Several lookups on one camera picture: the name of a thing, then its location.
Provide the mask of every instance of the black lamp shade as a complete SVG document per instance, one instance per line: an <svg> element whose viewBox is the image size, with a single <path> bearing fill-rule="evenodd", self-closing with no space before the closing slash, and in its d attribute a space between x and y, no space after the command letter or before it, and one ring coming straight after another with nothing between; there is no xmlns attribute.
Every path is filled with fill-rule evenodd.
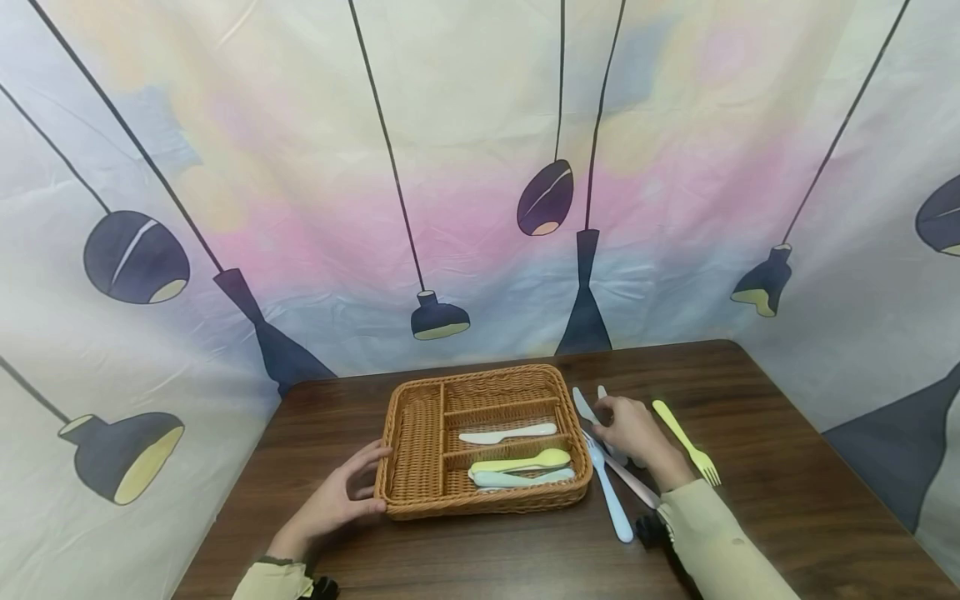
<svg viewBox="0 0 960 600"><path fill-rule="evenodd" d="M572 203L573 171L561 158L543 167L520 194L516 224L527 235L546 235L564 222Z"/></svg>
<svg viewBox="0 0 960 600"><path fill-rule="evenodd" d="M947 413L960 392L960 365L922 390L824 437L911 532L947 454Z"/></svg>
<svg viewBox="0 0 960 600"><path fill-rule="evenodd" d="M213 280L253 324L256 341L263 354L263 365L277 384L280 396L302 381L336 377L326 365L282 331L267 323L239 269L228 269Z"/></svg>
<svg viewBox="0 0 960 600"><path fill-rule="evenodd" d="M420 307L410 315L410 328L418 340L438 340L465 331L470 327L467 311L453 304L437 301L433 290L417 294Z"/></svg>
<svg viewBox="0 0 960 600"><path fill-rule="evenodd" d="M597 253L597 241L600 231L584 229L577 231L577 276L579 287L577 298L573 301L570 319L566 323L564 336L557 346L555 354L579 354L612 349L610 335L604 324L600 307L590 291L590 275L593 272L593 258Z"/></svg>
<svg viewBox="0 0 960 600"><path fill-rule="evenodd" d="M131 210L111 212L93 228L84 268L94 287L132 304L169 300L190 280L190 262L170 229Z"/></svg>
<svg viewBox="0 0 960 600"><path fill-rule="evenodd" d="M917 234L933 250L960 256L960 176L940 186L917 212Z"/></svg>
<svg viewBox="0 0 960 600"><path fill-rule="evenodd" d="M734 302L754 304L757 314L763 317L776 317L780 307L780 294L793 273L790 265L786 264L791 250L789 244L772 248L766 260L740 278L730 299Z"/></svg>
<svg viewBox="0 0 960 600"><path fill-rule="evenodd" d="M107 424L87 415L60 437L77 445L74 467L84 484L115 504L130 504L147 489L183 435L183 423L166 413L145 413Z"/></svg>

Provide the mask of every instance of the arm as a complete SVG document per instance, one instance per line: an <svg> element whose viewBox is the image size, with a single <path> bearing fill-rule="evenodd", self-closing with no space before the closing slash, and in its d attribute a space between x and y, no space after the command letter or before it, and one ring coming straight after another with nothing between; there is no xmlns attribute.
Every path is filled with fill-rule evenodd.
<svg viewBox="0 0 960 600"><path fill-rule="evenodd" d="M314 590L303 559L314 540L364 515L387 510L373 498L372 476L381 458L390 454L379 440L354 454L330 473L293 517L276 533L267 556L253 564L233 594L233 600L297 600L336 597L336 584L324 578ZM330 587L329 595L323 594Z"/></svg>
<svg viewBox="0 0 960 600"><path fill-rule="evenodd" d="M660 486L658 512L705 600L798 600L713 488L693 474L642 402L607 396L597 407L613 412L610 427L593 428L597 437L645 461Z"/></svg>

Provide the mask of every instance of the wicker cutlery tray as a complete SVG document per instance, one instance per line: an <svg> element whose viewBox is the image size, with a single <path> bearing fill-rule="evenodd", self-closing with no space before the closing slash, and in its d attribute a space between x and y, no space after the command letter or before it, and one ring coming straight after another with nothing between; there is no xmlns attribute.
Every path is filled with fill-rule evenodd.
<svg viewBox="0 0 960 600"><path fill-rule="evenodd" d="M557 424L556 435L508 438L496 445L467 444L458 437L549 421ZM394 453L380 461L375 494L386 500L394 520L557 509L580 500L593 475L566 384L549 365L404 383L390 398L383 439ZM479 492L467 477L477 461L527 458L546 448L569 452L573 479Z"/></svg>

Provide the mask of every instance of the brown table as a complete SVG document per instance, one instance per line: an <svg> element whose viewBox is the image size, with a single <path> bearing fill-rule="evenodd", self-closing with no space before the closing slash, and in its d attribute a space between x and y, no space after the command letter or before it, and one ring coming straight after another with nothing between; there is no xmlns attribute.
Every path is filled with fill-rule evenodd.
<svg viewBox="0 0 960 600"><path fill-rule="evenodd" d="M719 491L746 533L802 598L960 598L747 353L722 341L300 384L174 597L230 598L324 476L380 437L400 383L530 362L556 365L588 398L603 384L614 395L666 400L717 465ZM646 513L625 487L617 491L631 519ZM324 550L317 573L336 579L344 600L688 597L661 551L617 541L595 479L582 502L561 511L357 529Z"/></svg>

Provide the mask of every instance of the sleeve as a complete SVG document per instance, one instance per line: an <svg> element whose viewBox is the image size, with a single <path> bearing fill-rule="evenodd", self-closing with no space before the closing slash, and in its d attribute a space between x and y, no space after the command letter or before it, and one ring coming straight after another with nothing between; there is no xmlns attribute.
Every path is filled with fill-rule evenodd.
<svg viewBox="0 0 960 600"><path fill-rule="evenodd" d="M665 493L662 500L658 512L704 600L799 600L706 481Z"/></svg>
<svg viewBox="0 0 960 600"><path fill-rule="evenodd" d="M298 600L313 593L313 581L303 563L254 563L247 570L233 600Z"/></svg>

